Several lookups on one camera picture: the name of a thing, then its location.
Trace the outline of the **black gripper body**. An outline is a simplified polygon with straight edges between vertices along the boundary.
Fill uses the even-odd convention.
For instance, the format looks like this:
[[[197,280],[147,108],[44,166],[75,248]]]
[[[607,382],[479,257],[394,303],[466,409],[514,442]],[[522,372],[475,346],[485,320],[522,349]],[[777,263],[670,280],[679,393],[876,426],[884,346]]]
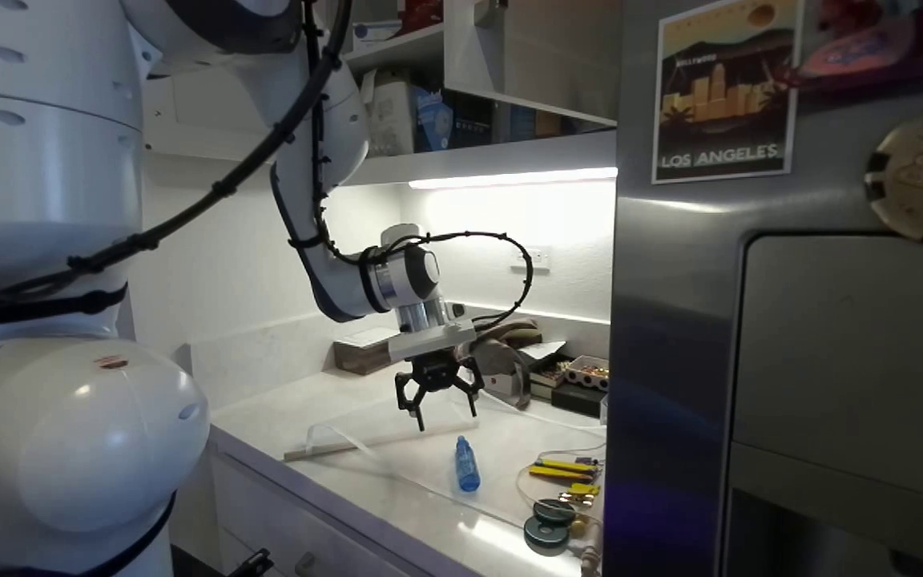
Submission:
[[[424,390],[442,390],[459,385],[459,358],[452,351],[428,351],[413,358],[413,382]]]

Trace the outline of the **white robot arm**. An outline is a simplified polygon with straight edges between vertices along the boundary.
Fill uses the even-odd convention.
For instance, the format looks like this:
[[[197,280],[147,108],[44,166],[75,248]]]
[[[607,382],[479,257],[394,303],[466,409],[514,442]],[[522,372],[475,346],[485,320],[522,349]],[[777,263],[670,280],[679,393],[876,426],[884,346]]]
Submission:
[[[341,51],[352,0],[0,0],[0,577],[174,577],[169,512],[207,439],[202,387],[116,328],[142,217],[144,91],[227,68],[260,141],[211,184],[265,175],[316,309],[394,313],[392,356],[452,382],[475,328],[409,226],[346,257],[321,217],[369,139]]]

